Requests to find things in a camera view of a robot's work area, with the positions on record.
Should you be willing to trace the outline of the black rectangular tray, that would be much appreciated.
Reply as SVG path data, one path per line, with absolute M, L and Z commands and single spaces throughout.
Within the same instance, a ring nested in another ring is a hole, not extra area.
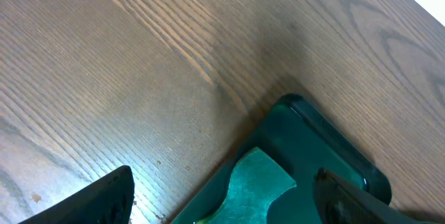
M 385 204 L 391 202 L 386 175 L 352 145 L 304 97 L 281 97 L 256 129 L 238 145 L 211 179 L 179 212 L 174 223 L 194 223 L 223 202 L 234 164 L 249 150 L 260 148 L 296 181 L 296 187 L 268 208 L 268 223 L 320 223 L 312 198 L 319 168 L 326 168 Z

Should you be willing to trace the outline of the green sponge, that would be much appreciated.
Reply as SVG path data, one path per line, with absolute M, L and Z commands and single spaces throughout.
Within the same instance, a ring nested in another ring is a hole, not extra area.
M 266 223 L 270 205 L 295 180 L 258 147 L 247 152 L 234 166 L 222 204 L 200 223 Z

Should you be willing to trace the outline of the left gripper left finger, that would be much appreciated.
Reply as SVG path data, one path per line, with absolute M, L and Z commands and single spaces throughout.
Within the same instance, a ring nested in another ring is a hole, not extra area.
M 129 224 L 134 188 L 131 168 L 120 166 L 20 224 Z

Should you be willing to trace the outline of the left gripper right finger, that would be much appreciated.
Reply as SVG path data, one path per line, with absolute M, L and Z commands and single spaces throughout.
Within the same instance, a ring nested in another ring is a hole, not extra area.
M 430 224 L 391 208 L 391 185 L 385 175 L 364 178 L 365 189 L 319 168 L 314 178 L 314 202 L 322 223 Z

